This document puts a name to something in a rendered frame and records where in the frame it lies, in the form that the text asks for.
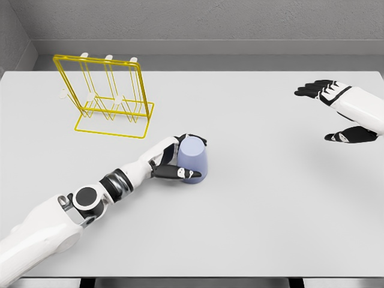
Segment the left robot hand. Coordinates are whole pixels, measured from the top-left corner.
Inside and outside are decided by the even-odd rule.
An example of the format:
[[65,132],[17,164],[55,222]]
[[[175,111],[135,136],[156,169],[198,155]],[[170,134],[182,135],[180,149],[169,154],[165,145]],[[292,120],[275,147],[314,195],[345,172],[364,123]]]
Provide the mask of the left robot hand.
[[189,173],[188,179],[191,177],[201,177],[200,172],[177,166],[179,146],[181,142],[189,136],[200,138],[206,148],[207,140],[197,135],[183,134],[181,136],[167,137],[139,158],[139,161],[143,163],[145,168],[143,177],[145,179],[159,178],[184,181],[187,172]]

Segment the lavender cup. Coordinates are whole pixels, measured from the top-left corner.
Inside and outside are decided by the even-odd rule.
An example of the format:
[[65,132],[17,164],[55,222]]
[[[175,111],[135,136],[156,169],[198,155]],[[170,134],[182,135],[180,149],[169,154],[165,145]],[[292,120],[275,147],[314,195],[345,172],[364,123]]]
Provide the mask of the lavender cup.
[[201,177],[188,179],[189,173],[187,172],[185,183],[196,184],[205,179],[208,172],[208,158],[205,144],[200,138],[186,137],[179,146],[177,161],[177,166],[201,173]]

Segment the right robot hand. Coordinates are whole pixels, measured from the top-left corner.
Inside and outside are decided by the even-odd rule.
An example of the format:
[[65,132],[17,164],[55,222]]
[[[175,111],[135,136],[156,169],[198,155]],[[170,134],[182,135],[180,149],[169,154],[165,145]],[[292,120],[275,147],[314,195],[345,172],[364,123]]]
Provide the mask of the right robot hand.
[[336,80],[316,80],[307,83],[295,91],[299,97],[317,99],[328,107],[333,108],[342,117],[357,123],[357,126],[343,131],[327,134],[325,140],[341,143],[373,142],[378,137],[376,132],[365,127],[365,93],[367,91],[357,86],[350,86]]

